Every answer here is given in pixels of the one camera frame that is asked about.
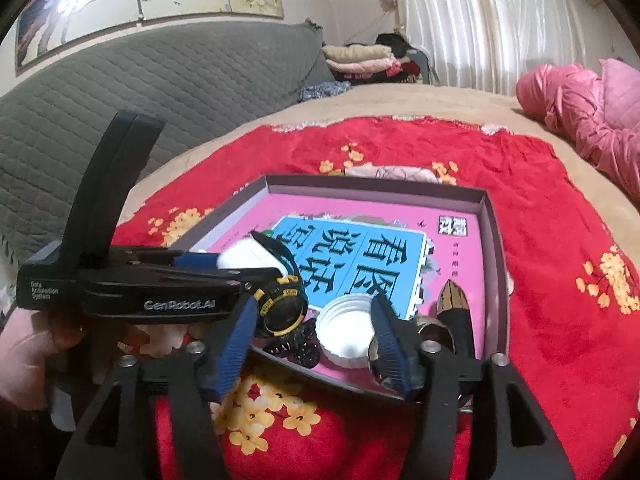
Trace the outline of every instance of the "blue title panel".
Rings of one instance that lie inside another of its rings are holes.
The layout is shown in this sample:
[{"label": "blue title panel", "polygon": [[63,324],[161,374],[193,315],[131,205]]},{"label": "blue title panel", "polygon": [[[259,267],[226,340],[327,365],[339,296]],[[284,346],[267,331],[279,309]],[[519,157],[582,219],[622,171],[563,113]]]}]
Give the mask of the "blue title panel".
[{"label": "blue title panel", "polygon": [[344,294],[374,294],[379,287],[401,319],[412,314],[424,233],[296,216],[285,216],[272,230],[293,254],[310,305],[322,308]]}]

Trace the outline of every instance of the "blue patterned cloth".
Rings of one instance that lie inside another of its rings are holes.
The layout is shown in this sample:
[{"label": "blue patterned cloth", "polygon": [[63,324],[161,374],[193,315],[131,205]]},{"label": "blue patterned cloth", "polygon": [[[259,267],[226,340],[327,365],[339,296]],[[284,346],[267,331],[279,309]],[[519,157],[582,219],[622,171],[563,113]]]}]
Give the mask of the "blue patterned cloth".
[{"label": "blue patterned cloth", "polygon": [[317,85],[305,86],[300,90],[299,103],[311,101],[313,99],[323,99],[325,97],[333,97],[340,95],[351,89],[349,81],[327,81]]}]

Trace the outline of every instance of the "beige folded blanket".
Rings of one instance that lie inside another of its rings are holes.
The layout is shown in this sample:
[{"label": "beige folded blanket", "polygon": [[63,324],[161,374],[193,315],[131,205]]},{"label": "beige folded blanket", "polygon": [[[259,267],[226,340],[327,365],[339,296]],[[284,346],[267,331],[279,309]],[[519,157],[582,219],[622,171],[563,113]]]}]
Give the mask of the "beige folded blanket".
[{"label": "beige folded blanket", "polygon": [[391,47],[386,45],[324,46],[324,56],[336,63],[359,63],[370,59],[391,57]]}]

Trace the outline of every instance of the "white plastic lid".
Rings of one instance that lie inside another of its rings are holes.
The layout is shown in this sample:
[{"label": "white plastic lid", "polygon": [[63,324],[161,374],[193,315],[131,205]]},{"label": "white plastic lid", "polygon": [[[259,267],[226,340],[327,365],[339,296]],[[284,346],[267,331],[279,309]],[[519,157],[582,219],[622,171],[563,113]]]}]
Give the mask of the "white plastic lid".
[{"label": "white plastic lid", "polygon": [[348,294],[322,309],[316,334],[324,355],[341,368],[366,368],[373,338],[371,296]]},{"label": "white plastic lid", "polygon": [[242,238],[222,251],[217,260],[219,269],[260,269],[274,267],[283,276],[287,268],[253,238]]}]

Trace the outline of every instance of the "chinese character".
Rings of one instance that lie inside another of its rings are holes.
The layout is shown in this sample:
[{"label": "chinese character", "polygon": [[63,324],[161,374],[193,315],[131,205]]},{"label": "chinese character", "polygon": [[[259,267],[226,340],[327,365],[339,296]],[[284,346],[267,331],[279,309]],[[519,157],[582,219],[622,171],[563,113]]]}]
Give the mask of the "chinese character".
[{"label": "chinese character", "polygon": [[295,224],[291,229],[289,229],[288,233],[276,236],[276,240],[283,242],[285,245],[293,243],[297,248],[301,249],[311,236],[311,233],[315,230],[316,228],[311,224],[306,226],[306,228],[298,227],[298,224]]},{"label": "chinese character", "polygon": [[398,240],[396,237],[394,237],[394,241],[388,240],[385,235],[380,235],[380,238],[380,240],[375,238],[369,240],[369,247],[363,253],[363,256],[380,261],[386,258],[386,265],[394,264],[398,260],[400,260],[401,264],[404,264],[406,261],[406,240],[401,243],[402,240]]},{"label": "chinese character", "polygon": [[466,218],[453,219],[453,235],[466,236]]},{"label": "chinese character", "polygon": [[355,239],[360,236],[360,233],[349,234],[349,231],[338,231],[336,229],[329,229],[322,232],[322,239],[324,242],[318,242],[311,250],[313,253],[320,253],[322,249],[328,250],[333,254],[344,253],[351,254],[353,247],[356,245]]},{"label": "chinese character", "polygon": [[400,275],[399,272],[391,270],[376,269],[359,265],[358,272],[351,283],[348,294],[354,293],[357,289],[366,289],[366,294],[375,294],[378,290],[382,290],[391,300],[396,286],[396,280]]},{"label": "chinese character", "polygon": [[453,218],[450,216],[441,216],[438,218],[438,234],[450,235],[453,232]]},{"label": "chinese character", "polygon": [[309,276],[308,280],[304,280],[305,287],[311,285],[311,282],[316,282],[314,292],[320,290],[320,283],[324,283],[325,292],[334,290],[335,270],[331,277],[325,276],[330,264],[331,259],[321,260],[319,258],[307,258],[306,265],[300,265],[300,273],[311,272],[311,276]]}]

